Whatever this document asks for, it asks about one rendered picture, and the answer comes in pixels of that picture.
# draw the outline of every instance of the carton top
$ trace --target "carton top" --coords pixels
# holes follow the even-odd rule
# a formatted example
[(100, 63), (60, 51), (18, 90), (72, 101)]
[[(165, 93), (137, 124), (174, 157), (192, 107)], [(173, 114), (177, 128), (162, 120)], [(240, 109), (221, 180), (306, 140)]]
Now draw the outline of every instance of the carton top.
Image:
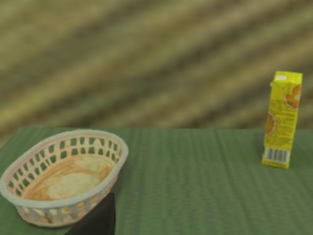
[(298, 72), (277, 71), (274, 77), (275, 82), (302, 83), (302, 74)]

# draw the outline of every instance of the barcode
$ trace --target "barcode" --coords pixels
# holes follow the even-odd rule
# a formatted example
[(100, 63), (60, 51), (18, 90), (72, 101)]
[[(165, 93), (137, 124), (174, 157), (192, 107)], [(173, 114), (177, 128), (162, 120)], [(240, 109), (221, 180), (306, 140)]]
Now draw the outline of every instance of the barcode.
[(274, 149), (274, 148), (265, 148), (265, 159), (278, 162), (278, 163), (288, 163), (290, 151)]

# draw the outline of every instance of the carton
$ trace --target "carton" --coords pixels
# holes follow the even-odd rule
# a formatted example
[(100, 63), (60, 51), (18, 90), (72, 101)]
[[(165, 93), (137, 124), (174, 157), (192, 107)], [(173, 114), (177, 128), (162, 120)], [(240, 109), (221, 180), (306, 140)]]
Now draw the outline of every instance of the carton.
[(302, 74), (278, 71), (271, 83), (262, 164), (289, 168), (296, 130)]

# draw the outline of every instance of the green surface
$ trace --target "green surface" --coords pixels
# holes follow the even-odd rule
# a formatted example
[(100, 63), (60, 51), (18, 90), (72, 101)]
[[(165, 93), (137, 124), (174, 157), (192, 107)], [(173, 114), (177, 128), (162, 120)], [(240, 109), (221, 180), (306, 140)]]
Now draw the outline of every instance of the green surface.
[[(2, 148), (0, 173), (64, 128), (24, 128)], [(312, 131), (298, 131), (288, 170), (261, 165), (258, 130), (106, 129), (130, 155), (114, 187), (117, 235), (313, 234)], [(63, 235), (23, 222), (0, 197), (1, 235)]]

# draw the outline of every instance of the basket rim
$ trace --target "basket rim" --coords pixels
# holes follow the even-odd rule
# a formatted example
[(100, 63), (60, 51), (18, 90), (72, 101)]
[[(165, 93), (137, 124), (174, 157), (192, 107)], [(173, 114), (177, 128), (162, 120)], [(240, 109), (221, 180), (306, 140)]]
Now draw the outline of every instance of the basket rim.
[[(29, 154), (33, 153), (33, 151), (35, 151), (36, 149), (38, 149), (39, 147), (48, 144), (51, 141), (55, 141), (58, 138), (64, 138), (64, 137), (71, 137), (71, 136), (76, 136), (76, 135), (95, 135), (95, 136), (103, 136), (103, 135), (107, 135), (107, 136), (111, 136), (113, 138), (116, 138), (120, 144), (121, 144), (121, 148), (123, 149), (123, 154), (120, 157), (118, 163), (113, 167), (112, 171), (107, 175), (107, 177), (101, 182), (99, 183), (97, 186), (93, 187), (92, 189), (70, 197), (70, 198), (65, 198), (65, 199), (59, 199), (59, 200), (53, 200), (53, 201), (37, 201), (37, 200), (30, 200), (30, 199), (24, 199), (24, 198), (20, 198), (14, 194), (12, 194), (6, 187), (6, 181), (5, 179), (7, 178), (8, 174), (11, 172), (11, 170), (16, 166), (19, 165), (20, 162), (23, 161), (23, 159), (25, 159), (27, 156), (29, 156)], [(20, 155), (3, 173), (3, 175), (0, 178), (0, 193), (2, 194), (2, 196), (8, 200), (9, 202), (11, 202), (12, 204), (14, 204), (15, 206), (22, 206), (22, 207), (26, 207), (26, 208), (36, 208), (36, 209), (52, 209), (52, 208), (58, 208), (58, 207), (66, 207), (69, 205), (73, 205), (76, 203), (79, 203), (83, 200), (86, 200), (96, 194), (98, 194), (100, 191), (102, 191), (106, 185), (114, 179), (114, 177), (116, 177), (119, 174), (120, 169), (122, 168), (123, 164), (125, 163), (127, 156), (129, 153), (129, 149), (128, 146), (126, 145), (126, 143), (124, 142), (124, 140), (122, 138), (120, 138), (119, 136), (110, 133), (110, 132), (106, 132), (106, 131), (100, 131), (100, 130), (92, 130), (92, 129), (77, 129), (77, 130), (73, 130), (73, 131), (65, 131), (65, 132), (61, 132), (59, 134), (50, 136), (42, 141), (40, 141), (39, 143), (35, 144), (34, 146), (32, 146), (30, 149), (28, 149), (26, 152), (24, 152), (22, 155)]]

